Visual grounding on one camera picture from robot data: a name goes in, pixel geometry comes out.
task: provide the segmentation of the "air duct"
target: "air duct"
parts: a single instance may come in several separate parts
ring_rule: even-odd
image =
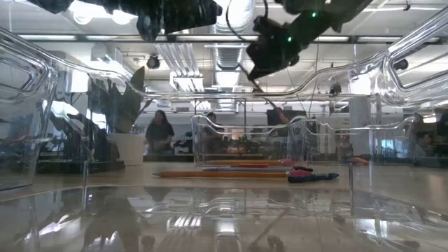
[[[216,3],[227,10],[230,0],[217,0]],[[253,19],[255,9],[255,0],[234,0],[229,7],[229,23],[237,32],[242,33],[250,25]],[[231,34],[227,22],[225,20],[225,11],[218,17],[214,25],[213,32],[215,34]],[[238,84],[239,67],[238,63],[243,60],[244,48],[238,48],[240,43],[235,43],[235,48],[220,47],[222,44],[217,43],[213,49],[216,68],[216,84],[218,87],[233,88]]]
[[[203,92],[203,77],[199,72],[191,43],[155,44],[159,54],[171,69],[169,83],[184,92]]]

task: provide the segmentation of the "transparent acrylic box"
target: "transparent acrylic box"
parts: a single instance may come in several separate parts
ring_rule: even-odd
[[[302,122],[277,126],[217,125],[203,115],[192,117],[195,165],[238,165],[266,163],[281,166],[298,161],[302,153],[300,138]]]
[[[441,35],[446,29],[447,20],[448,10],[444,9],[394,43],[387,51],[379,52],[374,57],[349,66],[318,71],[297,89],[279,94],[142,92],[136,88],[137,82],[131,83],[128,77],[119,73],[73,64],[0,29],[0,50],[7,54],[6,57],[2,54],[3,63],[24,70],[29,73],[27,75],[32,80],[30,83],[25,80],[24,83],[27,83],[25,86],[15,86],[12,82],[0,86],[0,118],[3,119],[1,129],[10,137],[8,141],[2,142],[2,147],[6,146],[7,151],[1,152],[0,165],[2,175],[6,176],[1,177],[0,189],[29,185],[32,182],[39,154],[37,146],[51,141],[44,133],[46,125],[50,124],[51,114],[55,114],[51,108],[55,104],[55,108],[60,107],[58,102],[70,104],[62,101],[61,97],[58,97],[60,95],[58,92],[67,95],[67,99],[73,93],[75,95],[77,93],[72,89],[65,89],[67,86],[65,82],[67,79],[63,78],[65,73],[82,76],[81,78],[93,77],[99,81],[91,85],[101,87],[106,92],[113,89],[107,85],[107,80],[110,79],[122,88],[122,91],[129,88],[135,94],[147,99],[172,97],[185,100],[220,97],[260,101],[263,98],[270,98],[337,104],[343,100],[360,98],[364,100],[359,101],[360,103],[376,106],[377,115],[383,104],[395,106],[403,111],[403,117],[391,123],[378,120],[382,119],[381,116],[371,119],[370,123],[362,120],[353,121],[348,127],[336,127],[322,118],[294,122],[286,126],[290,128],[288,132],[294,127],[307,129],[307,123],[316,123],[323,131],[298,130],[296,133],[288,134],[286,147],[283,147],[284,141],[282,141],[282,148],[278,153],[262,153],[262,158],[268,160],[279,158],[307,162],[316,172],[337,168],[341,176],[331,183],[326,181],[288,185],[284,181],[281,185],[276,183],[274,186],[281,186],[281,189],[275,190],[235,189],[238,186],[243,187],[244,181],[240,184],[235,182],[236,185],[232,184],[231,188],[228,188],[228,185],[222,185],[217,180],[211,182],[212,189],[174,188],[170,185],[163,188],[152,188],[150,185],[113,188],[110,183],[106,183],[108,185],[106,188],[100,186],[91,188],[88,184],[88,171],[84,170],[84,183],[80,183],[82,190],[58,190],[2,202],[1,206],[9,209],[1,216],[0,221],[6,223],[1,226],[5,234],[1,243],[4,245],[2,248],[7,248],[8,251],[38,251],[40,246],[51,247],[53,244],[48,241],[54,239],[59,239],[60,244],[52,249],[68,248],[61,244],[67,242],[73,245],[73,237],[69,236],[67,240],[63,240],[58,232],[71,224],[80,227],[81,223],[86,223],[89,227],[99,227],[95,225],[96,223],[112,223],[112,227],[105,229],[106,234],[113,234],[116,231],[113,228],[125,227],[132,223],[134,225],[132,227],[136,227],[132,230],[136,232],[124,230],[116,234],[120,239],[115,241],[126,241],[126,244],[117,244],[113,243],[112,239],[109,240],[118,249],[129,244],[132,248],[136,248],[139,238],[147,234],[158,235],[157,241],[160,242],[158,246],[162,241],[166,241],[165,238],[170,238],[164,243],[168,248],[158,247],[161,251],[176,249],[183,251],[188,244],[203,245],[209,251],[219,250],[220,247],[214,244],[226,244],[222,242],[222,238],[226,237],[238,239],[238,242],[228,242],[229,244],[240,244],[241,247],[248,248],[259,235],[256,231],[269,227],[277,218],[283,218],[275,223],[277,225],[273,226],[271,234],[279,235],[283,239],[283,244],[291,249],[446,251],[447,173],[442,169],[434,171],[427,167],[413,168],[416,161],[423,162],[424,165],[428,163],[423,158],[415,157],[411,151],[410,143],[413,138],[411,132],[414,127],[407,125],[414,121],[414,118],[404,110],[432,109],[447,100],[447,73],[443,71],[418,83],[403,85],[393,69],[393,63],[406,57],[413,50],[418,50],[435,36]],[[364,82],[355,81],[356,76],[359,79],[364,78]],[[92,117],[87,109],[92,111],[94,108],[99,110],[100,108],[91,104],[86,107],[86,104],[87,102],[75,106],[70,104],[77,112],[68,107],[67,110],[62,109],[62,115],[67,115],[65,112],[75,116],[78,113],[83,115],[77,118],[67,116],[64,117],[64,121],[73,128],[75,128],[73,123],[84,124],[85,127],[78,126],[82,128],[78,132],[81,135],[80,143],[70,153],[79,154],[79,161],[84,161],[87,164],[84,167],[88,168],[90,163],[98,160],[93,150],[100,141],[90,134],[93,131],[88,130],[91,127],[96,130],[98,125],[91,125],[84,118]],[[113,108],[111,115],[116,114],[117,109]],[[12,128],[19,129],[18,133],[10,130],[11,123]],[[196,129],[209,128],[207,121],[195,123]],[[238,127],[240,132],[236,135],[240,135],[241,130],[244,132],[245,128],[247,130],[249,127]],[[198,145],[195,144],[199,154],[197,164],[206,165],[211,158],[202,153],[217,152],[209,150],[209,146],[204,143],[206,141],[204,133],[197,134]],[[348,141],[355,146],[350,149]],[[271,145],[266,140],[261,143],[262,146]],[[239,145],[233,149],[236,149],[239,155]],[[362,158],[364,153],[369,154],[369,158],[365,158],[368,164],[355,165],[353,158]],[[395,159],[389,158],[391,153],[394,153],[392,156]],[[182,181],[184,180],[176,180],[175,185],[179,186]],[[268,186],[271,184],[263,181],[261,187]],[[282,216],[286,209],[289,209],[289,212]],[[117,225],[116,221],[123,220],[126,220],[126,223]],[[143,225],[143,228],[139,229],[137,228],[139,221],[157,225],[146,227]],[[81,230],[79,228],[73,232],[73,227],[69,229],[71,229],[67,232],[69,235],[79,235],[78,231]],[[201,239],[191,239],[196,238],[197,233],[204,236],[200,237]],[[181,240],[181,245],[173,243],[178,241],[178,238],[186,237],[187,239]],[[100,249],[99,242],[93,243],[91,248]],[[269,241],[266,240],[262,241],[261,245],[266,251],[270,247]]]

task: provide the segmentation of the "marker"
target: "marker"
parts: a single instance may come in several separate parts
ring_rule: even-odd
[[[311,181],[322,181],[322,180],[332,180],[336,179],[339,174],[329,173],[329,174],[311,174],[305,176],[288,176],[289,183],[304,183]]]

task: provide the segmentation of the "long dark hair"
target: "long dark hair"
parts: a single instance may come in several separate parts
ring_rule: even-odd
[[[153,120],[151,121],[151,124],[153,125],[154,124],[154,119],[155,119],[155,114],[156,113],[160,113],[160,115],[162,115],[162,124],[163,125],[167,125],[167,124],[169,124],[168,123],[168,119],[167,119],[167,114],[165,114],[165,111],[163,111],[163,110],[158,110],[158,111],[156,111],[155,113],[154,113],[154,118],[153,118]]]

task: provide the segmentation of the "clear plastic container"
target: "clear plastic container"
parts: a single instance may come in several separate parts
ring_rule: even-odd
[[[416,142],[419,125],[448,100],[447,71],[414,81],[393,66],[441,36],[447,23],[448,8],[388,50],[317,71],[284,93],[145,92],[141,72],[131,78],[74,64],[0,28],[0,63],[28,76],[0,85],[5,136],[0,189],[38,180],[19,195],[13,190],[0,195],[0,249],[446,251],[445,159],[421,155]],[[195,116],[197,167],[125,167],[119,137],[113,136],[131,132],[143,100],[212,98],[320,102],[323,112],[262,132],[212,125]],[[347,121],[336,122],[344,106],[350,108]],[[386,108],[400,112],[392,117]],[[279,144],[270,134],[281,135]],[[210,141],[215,135],[231,139],[231,148]],[[257,138],[258,150],[249,151],[247,140]],[[126,144],[138,152],[143,142]],[[45,159],[46,148],[61,151]],[[211,167],[222,152],[236,158],[257,155],[262,162],[287,160],[339,177],[292,184],[286,174],[260,179],[152,175],[197,172]],[[70,165],[50,175],[61,162]]]

